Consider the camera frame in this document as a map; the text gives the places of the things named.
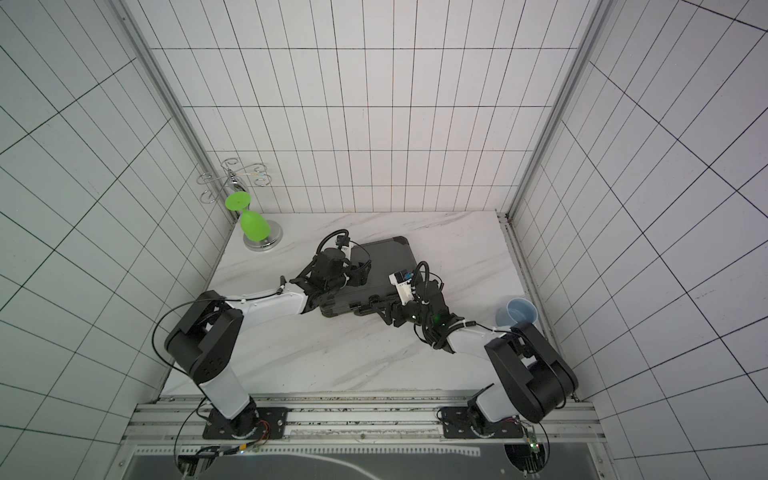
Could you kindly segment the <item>black poker set case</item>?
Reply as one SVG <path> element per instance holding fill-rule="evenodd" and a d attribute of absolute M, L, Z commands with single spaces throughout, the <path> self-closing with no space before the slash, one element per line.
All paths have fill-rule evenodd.
<path fill-rule="evenodd" d="M 347 285 L 342 288 L 333 299 L 319 307 L 323 316 L 332 318 L 353 313 L 357 306 L 378 300 L 399 300 L 389 275 L 401 270 L 412 271 L 415 268 L 417 261 L 409 240 L 404 236 L 395 236 L 362 246 L 353 246 L 351 259 L 354 263 L 364 262 L 368 259 L 368 253 L 372 258 L 367 283 L 360 287 Z"/>

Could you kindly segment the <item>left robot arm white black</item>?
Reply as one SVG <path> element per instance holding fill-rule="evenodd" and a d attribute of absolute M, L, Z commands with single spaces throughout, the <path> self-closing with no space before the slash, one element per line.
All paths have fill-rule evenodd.
<path fill-rule="evenodd" d="M 273 292 L 227 298 L 214 290 L 186 302 L 187 309 L 164 341 L 173 363 L 210 401 L 208 422 L 235 439 L 255 434 L 261 418 L 256 402 L 230 367 L 248 313 L 262 320 L 315 310 L 347 286 L 362 286 L 371 270 L 371 255 L 357 245 L 318 251 L 312 261 Z"/>

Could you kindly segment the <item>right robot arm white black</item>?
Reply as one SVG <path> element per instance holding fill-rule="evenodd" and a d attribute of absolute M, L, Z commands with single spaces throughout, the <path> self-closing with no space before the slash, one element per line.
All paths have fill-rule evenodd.
<path fill-rule="evenodd" d="M 374 295 L 357 307 L 399 328 L 411 323 L 434 350 L 484 359 L 495 374 L 468 402 L 475 428 L 521 416 L 539 423 L 562 408 L 579 387 L 576 374 L 530 322 L 491 327 L 450 311 L 437 281 L 397 286 L 396 294 Z"/>

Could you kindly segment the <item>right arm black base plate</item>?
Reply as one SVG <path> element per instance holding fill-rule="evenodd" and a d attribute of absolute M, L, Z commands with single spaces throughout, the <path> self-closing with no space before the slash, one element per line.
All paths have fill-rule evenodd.
<path fill-rule="evenodd" d="M 522 426 L 512 420 L 491 422 L 475 407 L 442 407 L 436 417 L 447 439 L 521 439 Z"/>

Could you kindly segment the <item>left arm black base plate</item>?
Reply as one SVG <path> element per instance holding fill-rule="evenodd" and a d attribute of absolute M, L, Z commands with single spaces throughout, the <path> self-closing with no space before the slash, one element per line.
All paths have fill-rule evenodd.
<path fill-rule="evenodd" d="M 285 407 L 246 408 L 234 419 L 225 418 L 212 408 L 206 419 L 202 437 L 205 440 L 256 441 L 282 439 L 289 409 Z"/>

